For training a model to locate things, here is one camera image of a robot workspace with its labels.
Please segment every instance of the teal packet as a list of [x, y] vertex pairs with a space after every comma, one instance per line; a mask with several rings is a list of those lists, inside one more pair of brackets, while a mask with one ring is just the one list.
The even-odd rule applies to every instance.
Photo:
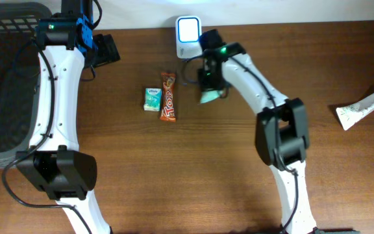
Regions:
[[160, 88], [146, 88], [143, 109], [145, 111], [160, 111], [161, 96], [162, 91]]

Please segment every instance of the wooden tabletop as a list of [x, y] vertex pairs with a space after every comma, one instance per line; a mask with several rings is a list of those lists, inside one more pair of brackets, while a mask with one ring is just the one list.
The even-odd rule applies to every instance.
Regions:
[[[321, 229], [374, 233], [374, 112], [344, 131], [335, 107], [374, 91], [374, 21], [218, 27], [240, 42], [283, 94], [308, 111], [306, 183]], [[281, 204], [255, 149], [255, 117], [239, 93], [198, 105], [199, 90], [175, 89], [177, 122], [142, 109], [160, 72], [179, 72], [174, 29], [112, 34], [122, 60], [82, 83], [77, 114], [81, 151], [97, 160], [97, 201], [115, 233], [229, 233], [275, 228]], [[198, 63], [188, 68], [195, 77]], [[90, 73], [85, 71], [84, 78]], [[53, 203], [16, 170], [15, 192]], [[73, 233], [61, 210], [16, 203], [1, 184], [0, 233]]]

